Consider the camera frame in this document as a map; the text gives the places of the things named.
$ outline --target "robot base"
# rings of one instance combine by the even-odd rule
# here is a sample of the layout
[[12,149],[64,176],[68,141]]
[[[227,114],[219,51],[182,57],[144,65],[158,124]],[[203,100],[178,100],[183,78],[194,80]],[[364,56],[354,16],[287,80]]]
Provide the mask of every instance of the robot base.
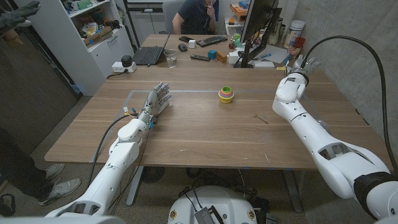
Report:
[[[242,195],[219,186],[204,186],[195,188],[199,203],[203,208],[214,206],[224,224],[257,223],[251,204]],[[187,192],[187,197],[193,202],[196,210],[201,208],[193,191]],[[186,196],[181,196],[170,209],[168,224],[198,223],[195,218],[195,209]],[[214,213],[211,214],[214,223],[219,223]]]

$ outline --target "computer mouse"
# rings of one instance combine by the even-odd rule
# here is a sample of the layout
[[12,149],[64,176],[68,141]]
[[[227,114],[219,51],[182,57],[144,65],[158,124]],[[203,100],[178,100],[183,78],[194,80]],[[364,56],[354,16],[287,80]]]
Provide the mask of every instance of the computer mouse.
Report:
[[179,44],[178,45],[178,49],[181,51],[187,51],[188,47],[185,44]]

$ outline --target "office chair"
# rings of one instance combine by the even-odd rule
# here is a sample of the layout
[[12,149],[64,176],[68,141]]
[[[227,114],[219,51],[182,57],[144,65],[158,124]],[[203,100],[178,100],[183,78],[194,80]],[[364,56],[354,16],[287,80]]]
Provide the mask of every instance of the office chair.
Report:
[[170,30],[173,31],[173,19],[178,10],[180,10],[185,0],[167,1],[162,4],[164,21],[166,23],[166,31],[160,31],[159,34],[168,34]]

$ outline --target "man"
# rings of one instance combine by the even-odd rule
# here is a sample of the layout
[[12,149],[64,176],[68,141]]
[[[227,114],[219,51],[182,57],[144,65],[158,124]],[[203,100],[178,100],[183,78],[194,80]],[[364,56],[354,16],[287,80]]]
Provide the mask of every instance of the man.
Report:
[[214,33],[218,8],[218,0],[186,0],[173,19],[174,34]]
[[21,151],[14,138],[0,128],[0,174],[26,195],[37,198],[41,206],[71,194],[80,185],[80,179],[51,183],[64,164],[53,164],[45,170],[35,167],[33,159]]

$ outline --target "shoe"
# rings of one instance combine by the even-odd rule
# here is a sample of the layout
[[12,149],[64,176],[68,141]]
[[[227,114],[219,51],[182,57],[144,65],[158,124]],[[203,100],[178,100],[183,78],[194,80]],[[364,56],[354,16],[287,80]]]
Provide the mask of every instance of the shoe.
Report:
[[61,173],[61,171],[63,170],[63,168],[65,167],[65,164],[52,164],[51,166],[49,166],[45,171],[47,173],[46,175],[46,179],[47,180],[51,180],[52,178],[54,178],[56,175],[58,175],[59,173]]
[[70,195],[72,192],[74,192],[80,185],[80,179],[73,179],[73,180],[68,180],[62,183],[57,184],[58,180],[56,181],[56,183],[54,184],[54,186],[52,187],[52,190],[49,194],[49,196],[42,200],[39,201],[39,205],[41,206],[46,206],[49,205],[51,203],[53,203],[54,201],[58,200],[58,198],[66,196],[66,195]]

